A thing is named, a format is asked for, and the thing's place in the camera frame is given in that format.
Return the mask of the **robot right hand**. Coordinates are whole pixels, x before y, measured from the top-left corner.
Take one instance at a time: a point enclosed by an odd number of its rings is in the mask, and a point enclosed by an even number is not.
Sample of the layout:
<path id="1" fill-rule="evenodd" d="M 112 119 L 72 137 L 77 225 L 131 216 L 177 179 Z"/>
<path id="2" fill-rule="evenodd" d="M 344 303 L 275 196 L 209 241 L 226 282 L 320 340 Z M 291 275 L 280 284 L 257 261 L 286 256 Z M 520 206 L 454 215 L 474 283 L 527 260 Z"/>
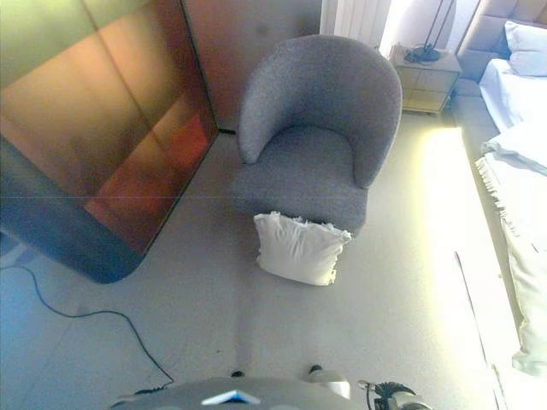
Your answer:
<path id="1" fill-rule="evenodd" d="M 416 393 L 405 386 L 404 384 L 396 382 L 384 382 L 380 384 L 371 384 L 373 392 L 382 398 L 392 397 L 396 393 L 408 393 L 411 395 L 416 395 Z"/>

